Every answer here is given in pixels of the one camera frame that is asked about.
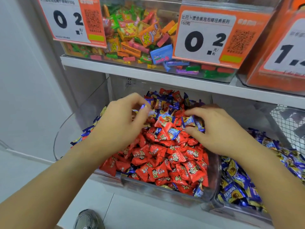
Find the tile grout line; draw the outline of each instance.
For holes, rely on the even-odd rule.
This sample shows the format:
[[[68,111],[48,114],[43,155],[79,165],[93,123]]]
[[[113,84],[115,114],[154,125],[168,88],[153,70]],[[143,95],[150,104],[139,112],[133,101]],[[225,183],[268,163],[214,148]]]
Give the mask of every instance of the tile grout line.
[[[104,220],[105,220],[105,218],[106,218],[106,215],[107,215],[108,209],[109,209],[109,207],[110,207],[111,201],[112,201],[112,199],[113,199],[113,196],[114,196],[114,193],[113,193],[112,198],[111,198],[111,200],[110,200],[110,203],[109,203],[109,206],[108,206],[108,208],[107,208],[106,214],[105,214],[105,216],[104,216],[104,218],[103,218],[103,222],[104,222]]]

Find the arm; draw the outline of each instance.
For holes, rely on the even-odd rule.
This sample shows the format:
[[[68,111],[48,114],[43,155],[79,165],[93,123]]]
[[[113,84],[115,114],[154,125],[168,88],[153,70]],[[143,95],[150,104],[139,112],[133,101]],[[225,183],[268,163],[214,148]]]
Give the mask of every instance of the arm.
[[[136,104],[148,105],[136,93],[111,102],[86,140],[0,204],[1,227],[53,229],[94,170],[140,133],[149,108],[132,121]]]
[[[206,106],[185,112],[204,119],[206,132],[187,133],[213,153],[236,160],[254,182],[275,228],[303,228],[305,187],[277,156],[257,142],[223,109]]]

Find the person's right hand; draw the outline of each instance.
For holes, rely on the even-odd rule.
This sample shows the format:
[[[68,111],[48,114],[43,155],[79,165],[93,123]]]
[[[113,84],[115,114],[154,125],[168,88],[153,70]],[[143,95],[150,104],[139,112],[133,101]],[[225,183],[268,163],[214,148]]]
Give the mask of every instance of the person's right hand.
[[[196,115],[204,120],[205,133],[198,131],[195,127],[186,127],[185,131],[213,153],[238,160],[253,146],[260,146],[246,130],[217,105],[189,109],[185,111],[185,114]]]

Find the floor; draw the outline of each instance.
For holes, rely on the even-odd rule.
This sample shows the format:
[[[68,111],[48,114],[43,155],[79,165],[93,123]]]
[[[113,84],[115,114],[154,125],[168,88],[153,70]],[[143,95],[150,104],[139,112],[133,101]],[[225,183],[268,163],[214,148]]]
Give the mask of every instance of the floor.
[[[0,202],[20,189],[49,165],[0,151]],[[106,229],[118,228],[256,228],[204,212],[185,208],[126,190],[87,180],[58,225],[70,229],[78,213],[97,211]]]

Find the qr code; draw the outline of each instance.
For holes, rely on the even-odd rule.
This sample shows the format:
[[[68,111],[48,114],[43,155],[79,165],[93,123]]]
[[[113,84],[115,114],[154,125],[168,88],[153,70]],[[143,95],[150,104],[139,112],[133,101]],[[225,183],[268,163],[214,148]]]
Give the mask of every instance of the qr code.
[[[236,30],[227,48],[227,52],[242,54],[249,46],[255,34],[255,31]]]
[[[101,33],[101,22],[99,20],[100,13],[97,10],[88,10],[85,9],[85,15],[86,15],[86,22],[88,25],[88,28],[91,32],[98,32]]]

